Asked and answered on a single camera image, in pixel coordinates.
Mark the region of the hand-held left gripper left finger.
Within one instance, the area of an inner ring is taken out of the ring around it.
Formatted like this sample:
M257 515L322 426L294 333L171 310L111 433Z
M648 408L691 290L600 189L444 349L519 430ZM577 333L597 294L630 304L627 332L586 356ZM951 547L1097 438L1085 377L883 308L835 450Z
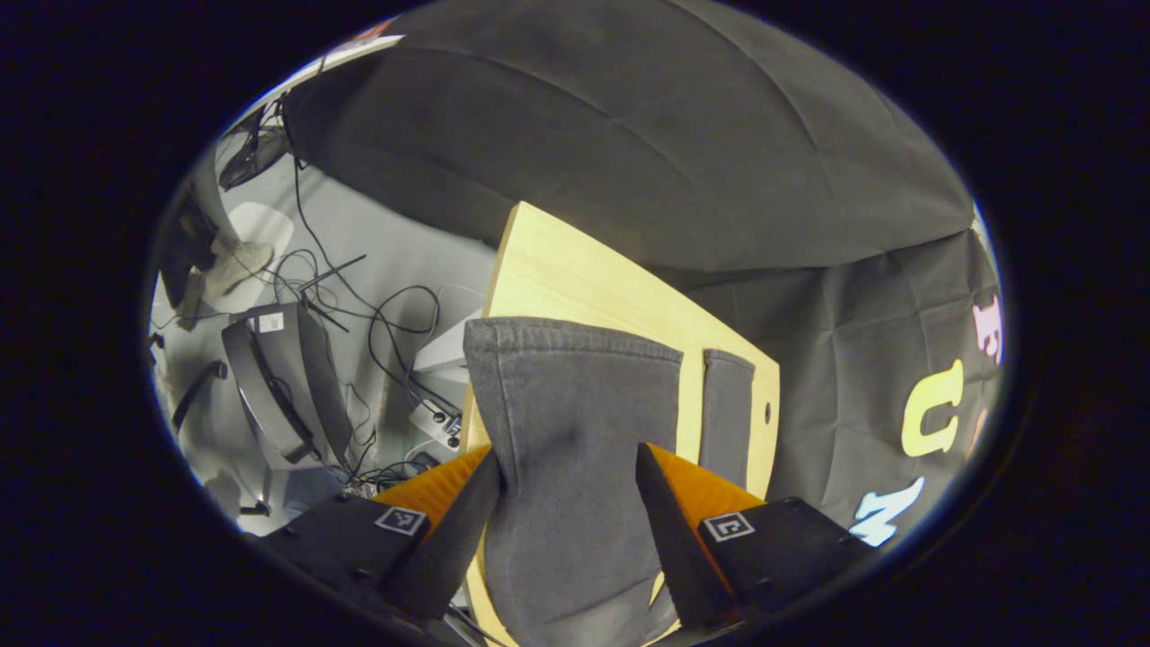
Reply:
M353 604L437 621L499 498L500 461L481 447L377 496L330 496L263 536L261 549Z

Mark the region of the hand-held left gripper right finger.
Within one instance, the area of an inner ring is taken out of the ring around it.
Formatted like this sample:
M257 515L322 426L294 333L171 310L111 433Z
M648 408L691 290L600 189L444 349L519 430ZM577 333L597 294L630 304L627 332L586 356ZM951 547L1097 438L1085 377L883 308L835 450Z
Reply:
M638 446L635 482L687 630L783 613L876 554L800 496L765 502L653 442Z

